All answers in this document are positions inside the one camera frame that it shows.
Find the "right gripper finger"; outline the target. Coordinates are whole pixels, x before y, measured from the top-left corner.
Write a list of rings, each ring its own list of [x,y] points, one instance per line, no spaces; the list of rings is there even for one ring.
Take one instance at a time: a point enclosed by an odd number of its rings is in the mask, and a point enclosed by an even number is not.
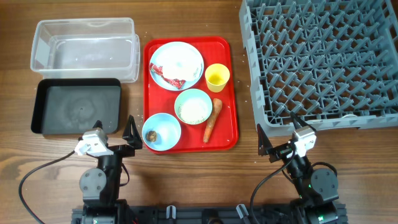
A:
[[[256,125],[256,129],[258,135],[258,155],[269,155],[269,153],[273,149],[273,146],[260,124]]]
[[[292,118],[292,122],[294,124],[295,129],[300,129],[303,127],[308,126],[309,128],[311,128],[314,132],[316,132],[317,130],[311,126],[310,124],[306,123],[304,120],[302,120],[301,118],[299,118],[294,112],[290,113],[290,117]]]

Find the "brown food scrap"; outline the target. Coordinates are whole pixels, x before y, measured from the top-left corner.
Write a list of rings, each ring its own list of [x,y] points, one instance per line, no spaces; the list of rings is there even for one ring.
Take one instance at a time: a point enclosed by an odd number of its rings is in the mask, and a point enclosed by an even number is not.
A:
[[[148,131],[147,134],[146,134],[146,140],[148,142],[156,142],[156,140],[157,140],[157,132],[153,131],[153,130]]]

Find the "light blue bowl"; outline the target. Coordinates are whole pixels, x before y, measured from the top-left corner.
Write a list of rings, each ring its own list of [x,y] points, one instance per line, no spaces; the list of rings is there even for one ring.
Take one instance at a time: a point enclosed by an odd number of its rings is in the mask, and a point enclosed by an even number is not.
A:
[[[146,134],[148,131],[157,132],[156,142],[148,142]],[[149,117],[142,127],[142,138],[146,146],[154,151],[163,152],[167,151],[180,140],[182,133],[179,121],[168,113],[157,113]]]

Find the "orange carrot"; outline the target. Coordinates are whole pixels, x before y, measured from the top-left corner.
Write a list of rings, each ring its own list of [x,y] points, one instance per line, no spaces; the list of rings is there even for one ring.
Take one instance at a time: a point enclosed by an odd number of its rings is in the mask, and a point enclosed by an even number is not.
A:
[[[203,135],[204,143],[207,143],[209,141],[212,130],[214,128],[217,117],[218,117],[222,107],[223,107],[222,101],[218,98],[214,98],[213,99],[213,109],[212,109],[210,117],[207,119],[207,124],[206,124],[205,132]]]

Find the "white rice pile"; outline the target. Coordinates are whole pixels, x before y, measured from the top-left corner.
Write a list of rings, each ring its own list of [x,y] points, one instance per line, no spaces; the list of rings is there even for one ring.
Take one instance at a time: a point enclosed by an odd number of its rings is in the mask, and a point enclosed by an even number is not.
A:
[[[202,123],[208,117],[208,107],[201,99],[191,99],[178,107],[180,119],[187,124]]]

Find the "mint green bowl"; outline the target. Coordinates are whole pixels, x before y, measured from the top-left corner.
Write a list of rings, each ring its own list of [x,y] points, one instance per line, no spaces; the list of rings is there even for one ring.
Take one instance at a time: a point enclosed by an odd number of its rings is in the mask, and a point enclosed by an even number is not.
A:
[[[212,100],[199,89],[187,89],[175,99],[174,110],[177,118],[185,124],[196,125],[206,121],[213,110]]]

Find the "red snack wrapper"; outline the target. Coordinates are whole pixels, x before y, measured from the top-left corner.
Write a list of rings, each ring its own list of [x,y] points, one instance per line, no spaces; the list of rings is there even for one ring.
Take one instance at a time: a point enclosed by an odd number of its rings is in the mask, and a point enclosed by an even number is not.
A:
[[[163,66],[157,66],[153,63],[149,64],[149,69],[152,72],[155,72],[157,75],[159,75],[164,81],[166,81],[168,84],[174,86],[176,89],[180,90],[183,85],[186,83],[185,80],[179,80],[179,79],[169,79],[165,78],[163,75]]]

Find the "yellow plastic cup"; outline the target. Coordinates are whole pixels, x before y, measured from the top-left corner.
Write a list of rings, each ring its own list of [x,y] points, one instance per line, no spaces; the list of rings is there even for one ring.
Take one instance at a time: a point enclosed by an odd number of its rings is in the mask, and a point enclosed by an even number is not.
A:
[[[221,92],[230,78],[230,71],[227,66],[214,63],[205,70],[207,87],[214,93]]]

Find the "large light blue plate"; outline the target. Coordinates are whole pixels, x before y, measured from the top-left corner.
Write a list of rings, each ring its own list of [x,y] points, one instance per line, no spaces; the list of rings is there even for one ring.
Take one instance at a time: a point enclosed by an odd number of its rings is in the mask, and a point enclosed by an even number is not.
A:
[[[149,60],[149,73],[163,89],[182,91],[191,88],[204,72],[204,59],[193,45],[169,42],[161,45]]]

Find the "white tissue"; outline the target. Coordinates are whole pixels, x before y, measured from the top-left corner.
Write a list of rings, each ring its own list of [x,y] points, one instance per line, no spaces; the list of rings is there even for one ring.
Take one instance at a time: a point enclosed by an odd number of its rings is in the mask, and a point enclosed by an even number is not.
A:
[[[195,53],[165,51],[158,55],[157,61],[163,66],[163,75],[169,79],[194,81],[201,69],[201,61]]]

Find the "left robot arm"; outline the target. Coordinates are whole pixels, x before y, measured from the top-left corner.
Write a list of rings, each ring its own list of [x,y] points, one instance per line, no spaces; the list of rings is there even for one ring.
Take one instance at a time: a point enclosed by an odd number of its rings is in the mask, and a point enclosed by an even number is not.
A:
[[[125,144],[109,146],[108,137],[98,120],[93,129],[79,138],[75,152],[97,158],[97,167],[85,171],[79,181],[83,193],[83,210],[74,210],[72,223],[138,223],[125,199],[119,198],[122,171],[127,171],[123,158],[135,156],[142,140],[133,116],[128,117],[122,138]]]

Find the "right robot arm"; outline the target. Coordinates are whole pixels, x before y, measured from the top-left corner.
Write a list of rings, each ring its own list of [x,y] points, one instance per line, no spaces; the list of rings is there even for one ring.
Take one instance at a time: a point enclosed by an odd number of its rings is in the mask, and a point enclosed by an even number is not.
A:
[[[258,223],[254,213],[254,199],[257,191],[273,176],[280,172],[290,175],[299,198],[291,201],[290,209],[299,223],[330,223],[337,221],[338,211],[333,203],[339,199],[338,173],[326,162],[311,163],[307,151],[315,146],[317,130],[291,112],[295,130],[285,144],[274,147],[260,124],[257,125],[258,154],[269,156],[271,163],[282,161],[283,165],[262,179],[253,190],[249,213]]]

